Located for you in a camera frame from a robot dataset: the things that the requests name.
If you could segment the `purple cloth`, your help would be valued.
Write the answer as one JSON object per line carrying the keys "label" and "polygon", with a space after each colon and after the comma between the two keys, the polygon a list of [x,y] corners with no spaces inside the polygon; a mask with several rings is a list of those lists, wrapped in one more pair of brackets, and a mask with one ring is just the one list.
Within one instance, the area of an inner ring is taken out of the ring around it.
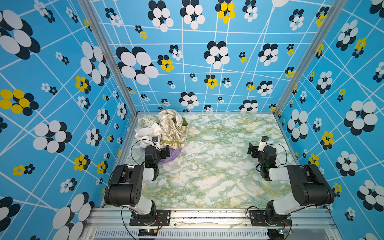
{"label": "purple cloth", "polygon": [[144,152],[145,154],[145,166],[146,168],[149,167],[156,167],[157,165],[164,165],[167,163],[170,163],[174,161],[181,153],[182,149],[172,149],[170,148],[170,157],[166,159],[160,158],[160,150],[156,146],[148,146],[145,149],[141,148],[141,152]]}

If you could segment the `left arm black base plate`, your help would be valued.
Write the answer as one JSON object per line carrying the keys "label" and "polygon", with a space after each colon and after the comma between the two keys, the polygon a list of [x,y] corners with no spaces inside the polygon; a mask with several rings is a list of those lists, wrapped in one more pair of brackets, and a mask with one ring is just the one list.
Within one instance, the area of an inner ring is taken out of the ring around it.
{"label": "left arm black base plate", "polygon": [[156,210],[148,215],[137,215],[131,212],[130,226],[143,227],[163,227],[169,226],[171,220],[171,210]]}

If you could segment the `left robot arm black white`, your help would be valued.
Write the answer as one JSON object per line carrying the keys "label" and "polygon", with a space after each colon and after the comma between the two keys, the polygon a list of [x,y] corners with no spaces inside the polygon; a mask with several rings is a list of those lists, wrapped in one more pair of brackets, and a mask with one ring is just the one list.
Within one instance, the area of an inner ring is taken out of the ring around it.
{"label": "left robot arm black white", "polygon": [[145,148],[143,165],[118,165],[113,171],[105,193],[105,204],[131,211],[131,226],[169,225],[165,221],[170,211],[158,211],[156,204],[142,195],[144,182],[155,181],[159,175],[159,163],[170,156],[170,148],[159,150],[155,146]]}

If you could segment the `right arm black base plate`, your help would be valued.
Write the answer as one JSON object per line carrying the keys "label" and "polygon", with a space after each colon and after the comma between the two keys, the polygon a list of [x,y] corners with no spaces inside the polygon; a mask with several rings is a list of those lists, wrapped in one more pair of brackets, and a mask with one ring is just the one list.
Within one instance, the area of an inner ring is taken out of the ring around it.
{"label": "right arm black base plate", "polygon": [[262,210],[248,210],[246,215],[251,221],[253,227],[290,227],[292,218],[287,215],[272,215]]}

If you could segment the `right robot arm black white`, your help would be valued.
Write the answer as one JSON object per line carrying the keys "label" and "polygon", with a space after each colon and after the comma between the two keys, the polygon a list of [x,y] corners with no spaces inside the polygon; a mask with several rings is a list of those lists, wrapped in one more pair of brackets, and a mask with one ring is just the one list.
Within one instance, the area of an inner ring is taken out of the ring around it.
{"label": "right robot arm black white", "polygon": [[265,181],[288,182],[291,192],[284,197],[271,200],[264,210],[268,225],[277,226],[285,222],[290,214],[314,206],[332,204],[335,193],[319,168],[315,165],[276,166],[276,148],[262,144],[258,147],[249,144],[247,154],[258,160],[257,172]]}

